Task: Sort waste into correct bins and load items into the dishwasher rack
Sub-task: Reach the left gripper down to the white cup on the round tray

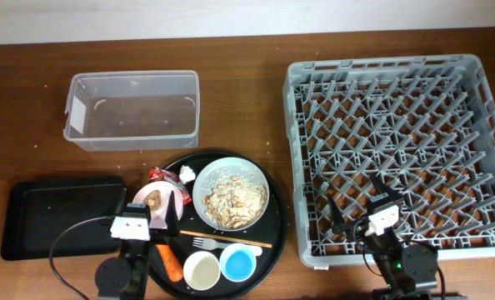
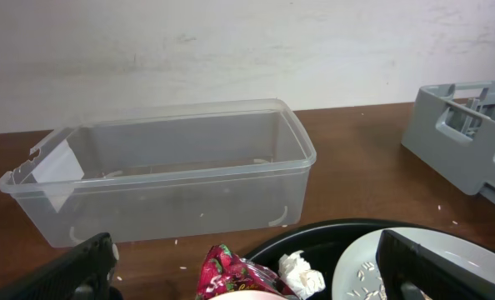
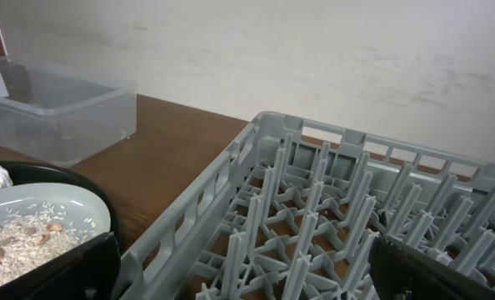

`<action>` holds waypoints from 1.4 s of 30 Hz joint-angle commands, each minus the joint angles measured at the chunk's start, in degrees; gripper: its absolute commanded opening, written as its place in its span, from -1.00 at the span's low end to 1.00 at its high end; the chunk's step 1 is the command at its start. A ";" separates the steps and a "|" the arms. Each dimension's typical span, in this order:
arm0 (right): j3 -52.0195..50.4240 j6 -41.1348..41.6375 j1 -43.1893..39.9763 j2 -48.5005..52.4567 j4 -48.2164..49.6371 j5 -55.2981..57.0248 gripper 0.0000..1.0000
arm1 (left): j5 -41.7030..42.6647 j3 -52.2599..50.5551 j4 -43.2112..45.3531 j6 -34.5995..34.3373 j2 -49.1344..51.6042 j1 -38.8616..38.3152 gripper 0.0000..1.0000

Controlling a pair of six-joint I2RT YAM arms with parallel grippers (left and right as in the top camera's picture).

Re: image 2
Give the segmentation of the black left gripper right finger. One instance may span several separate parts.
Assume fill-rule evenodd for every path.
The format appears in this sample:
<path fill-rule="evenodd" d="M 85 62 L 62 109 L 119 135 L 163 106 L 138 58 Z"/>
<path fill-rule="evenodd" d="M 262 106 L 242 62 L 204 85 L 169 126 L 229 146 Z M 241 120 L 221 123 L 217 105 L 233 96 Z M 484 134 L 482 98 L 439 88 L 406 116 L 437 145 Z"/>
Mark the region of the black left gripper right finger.
<path fill-rule="evenodd" d="M 376 261 L 388 300 L 495 300 L 495 284 L 424 246 L 384 230 Z"/>

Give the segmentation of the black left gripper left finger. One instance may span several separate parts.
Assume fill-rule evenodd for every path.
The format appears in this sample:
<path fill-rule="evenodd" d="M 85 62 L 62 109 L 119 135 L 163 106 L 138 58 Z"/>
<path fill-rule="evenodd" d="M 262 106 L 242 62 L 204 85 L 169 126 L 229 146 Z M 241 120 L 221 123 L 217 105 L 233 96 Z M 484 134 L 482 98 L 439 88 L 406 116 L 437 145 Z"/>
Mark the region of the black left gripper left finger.
<path fill-rule="evenodd" d="M 0 288 L 0 300 L 119 300 L 119 290 L 111 285 L 118 260 L 111 235 L 96 234 Z"/>

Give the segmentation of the grey bowl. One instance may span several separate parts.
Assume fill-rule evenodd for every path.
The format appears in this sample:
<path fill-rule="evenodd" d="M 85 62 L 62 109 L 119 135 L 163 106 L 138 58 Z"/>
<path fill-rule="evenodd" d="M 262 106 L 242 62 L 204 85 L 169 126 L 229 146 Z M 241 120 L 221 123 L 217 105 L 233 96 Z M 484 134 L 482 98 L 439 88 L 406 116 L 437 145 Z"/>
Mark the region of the grey bowl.
<path fill-rule="evenodd" d="M 446 233 L 415 227 L 395 227 L 394 232 L 495 284 L 495 253 Z M 352 242 L 337 262 L 332 279 L 332 300 L 384 299 L 384 286 L 376 263 L 381 231 Z"/>

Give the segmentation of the white tissue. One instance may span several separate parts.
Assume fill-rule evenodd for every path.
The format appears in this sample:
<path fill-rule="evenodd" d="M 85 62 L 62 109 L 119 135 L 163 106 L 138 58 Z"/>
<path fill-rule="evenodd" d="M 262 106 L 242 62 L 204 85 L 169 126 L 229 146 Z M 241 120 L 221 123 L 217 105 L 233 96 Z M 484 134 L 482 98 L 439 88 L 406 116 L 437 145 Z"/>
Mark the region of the white tissue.
<path fill-rule="evenodd" d="M 323 275 L 311 268 L 301 254 L 303 250 L 289 255 L 283 254 L 278 260 L 279 277 L 300 299 L 308 299 L 326 288 Z"/>

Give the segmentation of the red snack wrapper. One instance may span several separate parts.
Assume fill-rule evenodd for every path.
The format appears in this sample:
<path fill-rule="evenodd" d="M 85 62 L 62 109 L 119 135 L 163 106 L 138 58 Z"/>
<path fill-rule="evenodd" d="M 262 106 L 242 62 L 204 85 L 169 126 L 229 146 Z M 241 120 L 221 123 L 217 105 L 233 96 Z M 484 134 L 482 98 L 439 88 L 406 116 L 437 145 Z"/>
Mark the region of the red snack wrapper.
<path fill-rule="evenodd" d="M 211 247 L 197 284 L 196 299 L 211 299 L 224 293 L 257 290 L 286 299 L 300 297 L 271 269 L 239 257 L 226 245 Z"/>

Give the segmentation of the pink bowl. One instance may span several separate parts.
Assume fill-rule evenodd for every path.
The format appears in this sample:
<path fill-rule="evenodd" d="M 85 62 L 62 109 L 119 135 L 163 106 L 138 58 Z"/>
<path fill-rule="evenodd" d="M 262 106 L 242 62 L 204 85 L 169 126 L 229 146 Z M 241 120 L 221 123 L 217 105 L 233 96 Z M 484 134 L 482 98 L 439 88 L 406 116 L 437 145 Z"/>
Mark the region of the pink bowl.
<path fill-rule="evenodd" d="M 287 300 L 285 297 L 271 292 L 258 290 L 242 290 L 220 294 L 209 300 Z"/>

